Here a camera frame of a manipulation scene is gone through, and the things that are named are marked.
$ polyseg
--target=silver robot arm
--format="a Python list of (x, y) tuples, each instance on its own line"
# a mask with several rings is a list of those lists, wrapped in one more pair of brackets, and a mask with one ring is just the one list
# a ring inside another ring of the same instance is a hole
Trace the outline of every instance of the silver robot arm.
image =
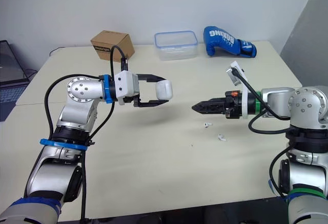
[[(139, 80), (156, 82), (158, 100), (140, 101)], [(67, 102), (51, 138), (44, 145), (26, 184), (23, 198), (14, 202), (1, 215), (7, 223), (57, 223), (61, 208), (75, 200), (80, 192), (83, 169), (79, 165), (88, 146), (97, 118), (99, 102), (120, 105), (134, 102), (135, 107), (153, 107), (172, 98), (171, 82), (148, 74), (123, 70), (112, 79), (109, 75), (91, 79), (78, 76), (67, 84)]]
[[(237, 63), (232, 63), (227, 73), (235, 85), (248, 84)], [(257, 96), (250, 89), (228, 91), (225, 97), (199, 102), (192, 109), (201, 114), (225, 114), (228, 119), (249, 114), (290, 119), (290, 127), (279, 132), (285, 132), (289, 142), (276, 190), (289, 204), (290, 224), (328, 223), (328, 87), (268, 88)]]

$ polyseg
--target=blue boxing glove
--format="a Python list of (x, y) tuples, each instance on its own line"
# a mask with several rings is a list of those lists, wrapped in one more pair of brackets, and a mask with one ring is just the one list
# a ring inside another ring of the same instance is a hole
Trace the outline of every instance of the blue boxing glove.
[(255, 57), (256, 47), (251, 43), (241, 39), (236, 39), (228, 32), (215, 26), (204, 28), (204, 43), (209, 56), (215, 53), (214, 47), (221, 47), (231, 54), (243, 57)]

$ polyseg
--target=white table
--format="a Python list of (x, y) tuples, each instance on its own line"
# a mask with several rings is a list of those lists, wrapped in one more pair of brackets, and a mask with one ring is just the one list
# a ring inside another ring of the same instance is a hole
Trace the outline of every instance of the white table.
[[(204, 46), (194, 59), (161, 62), (153, 46), (136, 46), (129, 70), (170, 79), (174, 96), (155, 108), (115, 106), (112, 118), (94, 137), (87, 151), (87, 216), (101, 218), (194, 206), (213, 205), (274, 196), (268, 186), (273, 157), (287, 142), (284, 135), (259, 135), (248, 120), (223, 115), (201, 115), (191, 106), (236, 90), (225, 70), (238, 60), (255, 89), (300, 87), (268, 42), (255, 42), (256, 58), (224, 55), (209, 58)], [(55, 53), (33, 79), (1, 129), (0, 212), (21, 197), (26, 180), (48, 137), (43, 106), (47, 87), (72, 73), (109, 73), (91, 47), (65, 48)], [(66, 82), (50, 97), (54, 124), (65, 104)], [(141, 97), (154, 98), (153, 84), (140, 87)], [(95, 126), (110, 105), (99, 104)], [(204, 128), (204, 122), (213, 126)], [(288, 121), (263, 119), (260, 129), (287, 127)], [(227, 141), (219, 141), (221, 133)], [(80, 197), (62, 208), (59, 220), (79, 219)]]

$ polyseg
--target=plastic container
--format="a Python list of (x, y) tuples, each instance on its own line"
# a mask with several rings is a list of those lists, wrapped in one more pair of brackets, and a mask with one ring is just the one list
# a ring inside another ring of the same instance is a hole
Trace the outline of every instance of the plastic container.
[(197, 39), (193, 31), (155, 34), (155, 46), (161, 60), (178, 60), (197, 56)]

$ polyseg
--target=cardboard box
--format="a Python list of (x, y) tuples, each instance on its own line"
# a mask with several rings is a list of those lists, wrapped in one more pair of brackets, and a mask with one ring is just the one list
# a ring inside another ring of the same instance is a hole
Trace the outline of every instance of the cardboard box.
[[(94, 36), (91, 39), (91, 43), (100, 59), (104, 60), (109, 60), (110, 51), (113, 45), (119, 46), (127, 59), (129, 59), (134, 53), (130, 36), (127, 33), (104, 30)], [(121, 54), (117, 49), (114, 51), (113, 60), (116, 62), (121, 61)]]

